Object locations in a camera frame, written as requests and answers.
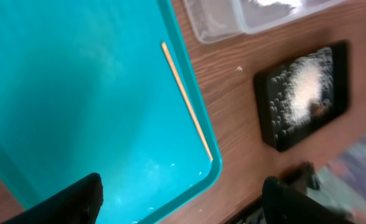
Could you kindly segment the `wooden chopstick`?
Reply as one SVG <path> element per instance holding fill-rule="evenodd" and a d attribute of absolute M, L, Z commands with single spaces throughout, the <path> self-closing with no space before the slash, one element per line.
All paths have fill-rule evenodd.
<path fill-rule="evenodd" d="M 184 102 L 185 102 L 185 105 L 187 107 L 187 109 L 189 110 L 189 114 L 190 114 L 190 117 L 192 118 L 193 122 L 194 122 L 194 125 L 195 125 L 195 128 L 200 136 L 200 139 L 202 141 L 202 144 L 204 145 L 204 148 L 205 148 L 205 151 L 207 153 L 207 156 L 209 157 L 209 160 L 212 162 L 214 160 L 213 156 L 212 156 L 212 153 L 210 151 L 210 148 L 209 148 L 209 145 L 207 143 L 207 140 L 205 138 L 205 135 L 204 135 L 204 132 L 201 128 L 201 125 L 199 123 L 199 120 L 197 119 L 197 116 L 195 114 L 195 111 L 192 107 L 192 104 L 190 102 L 190 99 L 187 95 L 187 92 L 185 90 L 185 87 L 184 87 L 184 84 L 179 76 L 179 72 L 177 71 L 177 68 L 175 66 L 175 63 L 173 61 L 173 58 L 171 57 L 171 53 L 167 47 L 167 44 L 165 42 L 162 42 L 161 43 L 161 48 L 162 48 L 162 51 L 164 52 L 164 56 L 169 64 L 169 67 L 172 71 L 172 74 L 174 76 L 174 79 L 177 83 L 177 86 L 179 88 L 179 91 L 184 99 Z"/>

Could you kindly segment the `white napkin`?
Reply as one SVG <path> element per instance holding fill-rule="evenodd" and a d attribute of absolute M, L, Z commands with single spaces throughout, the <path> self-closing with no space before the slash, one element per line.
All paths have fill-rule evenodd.
<path fill-rule="evenodd" d="M 271 6 L 273 4 L 282 4 L 289 7 L 301 7 L 303 5 L 302 0 L 255 0 L 255 2 L 261 6 Z"/>

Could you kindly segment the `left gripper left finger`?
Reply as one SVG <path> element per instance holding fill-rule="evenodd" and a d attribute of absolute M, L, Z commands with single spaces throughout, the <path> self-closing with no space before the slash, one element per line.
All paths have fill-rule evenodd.
<path fill-rule="evenodd" d="M 102 205 L 103 185 L 94 172 L 2 224 L 92 224 Z"/>

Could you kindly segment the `pile of rice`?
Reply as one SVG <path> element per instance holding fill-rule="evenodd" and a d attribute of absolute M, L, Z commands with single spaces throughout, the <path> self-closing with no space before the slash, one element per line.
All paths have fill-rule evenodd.
<path fill-rule="evenodd" d="M 333 102 L 333 51 L 324 47 L 277 69 L 270 78 L 271 124 L 276 140 L 311 123 L 310 106 Z"/>

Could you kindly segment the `brown food scrap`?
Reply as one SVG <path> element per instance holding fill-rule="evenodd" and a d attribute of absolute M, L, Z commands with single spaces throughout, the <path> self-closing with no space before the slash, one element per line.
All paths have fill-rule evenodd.
<path fill-rule="evenodd" d="M 310 106 L 311 118 L 318 119 L 328 112 L 329 108 L 325 105 L 312 104 Z"/>

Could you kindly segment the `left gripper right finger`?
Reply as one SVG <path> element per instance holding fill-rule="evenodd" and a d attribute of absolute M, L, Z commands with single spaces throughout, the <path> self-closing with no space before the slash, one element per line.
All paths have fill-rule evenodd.
<path fill-rule="evenodd" d="M 267 224 L 352 224 L 276 177 L 267 177 L 261 203 Z"/>

